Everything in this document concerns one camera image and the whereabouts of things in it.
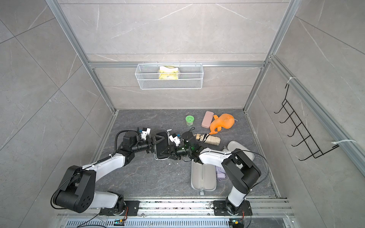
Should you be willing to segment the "black zippered umbrella sleeve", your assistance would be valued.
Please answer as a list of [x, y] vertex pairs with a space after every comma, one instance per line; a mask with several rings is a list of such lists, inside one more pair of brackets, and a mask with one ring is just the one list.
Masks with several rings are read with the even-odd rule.
[[163, 140], [162, 142], [156, 142], [156, 144], [155, 144], [155, 159], [156, 160], [169, 159], [169, 155], [168, 155], [168, 147], [170, 145], [169, 132], [168, 131], [160, 132], [160, 133], [156, 133], [155, 135], [161, 135], [161, 136], [165, 137], [165, 140]]

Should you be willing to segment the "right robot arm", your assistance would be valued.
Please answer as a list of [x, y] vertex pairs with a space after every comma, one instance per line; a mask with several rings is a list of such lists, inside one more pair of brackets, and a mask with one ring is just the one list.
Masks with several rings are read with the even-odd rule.
[[248, 152], [239, 148], [224, 152], [200, 146], [190, 131], [182, 134], [179, 145], [173, 143], [163, 150], [171, 159], [188, 156], [194, 162], [224, 169], [232, 183], [232, 190], [226, 198], [226, 208], [231, 214], [241, 208], [246, 196], [261, 177], [261, 170], [247, 155]]

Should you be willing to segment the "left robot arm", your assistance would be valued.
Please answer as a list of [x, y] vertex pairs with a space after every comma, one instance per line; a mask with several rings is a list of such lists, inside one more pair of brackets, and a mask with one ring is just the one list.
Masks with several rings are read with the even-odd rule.
[[168, 145], [169, 136], [162, 132], [151, 134], [148, 129], [142, 132], [123, 130], [116, 134], [114, 151], [107, 157], [84, 166], [70, 166], [59, 187], [50, 199], [56, 210], [71, 210], [83, 213], [87, 209], [101, 208], [120, 215], [126, 211], [124, 197], [114, 192], [97, 192], [96, 182], [112, 171], [129, 164], [137, 152], [155, 153], [158, 144]]

